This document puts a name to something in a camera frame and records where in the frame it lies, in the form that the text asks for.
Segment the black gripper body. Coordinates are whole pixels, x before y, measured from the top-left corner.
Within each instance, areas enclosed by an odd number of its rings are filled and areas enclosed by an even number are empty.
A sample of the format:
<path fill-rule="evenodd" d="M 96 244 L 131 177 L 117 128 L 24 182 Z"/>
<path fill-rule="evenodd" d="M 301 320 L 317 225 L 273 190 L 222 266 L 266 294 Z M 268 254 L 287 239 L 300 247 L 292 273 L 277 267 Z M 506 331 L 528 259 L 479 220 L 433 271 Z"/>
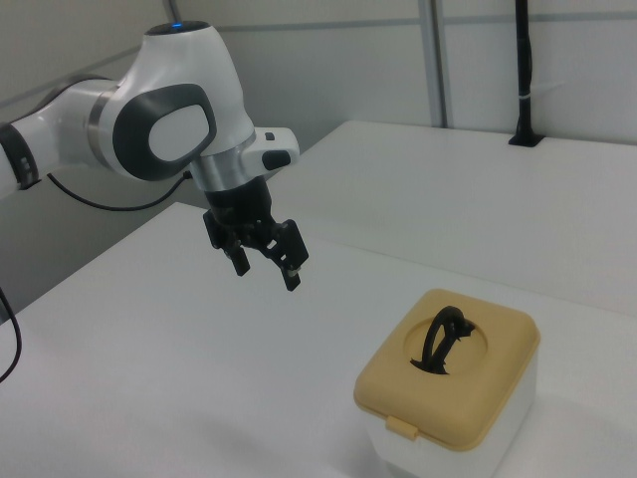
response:
<path fill-rule="evenodd" d="M 254 178 L 233 189 L 205 192 L 210 209 L 204 214 L 209 233 L 222 234 L 231 229 L 270 234 L 275 225 L 272 199 L 264 177 Z"/>

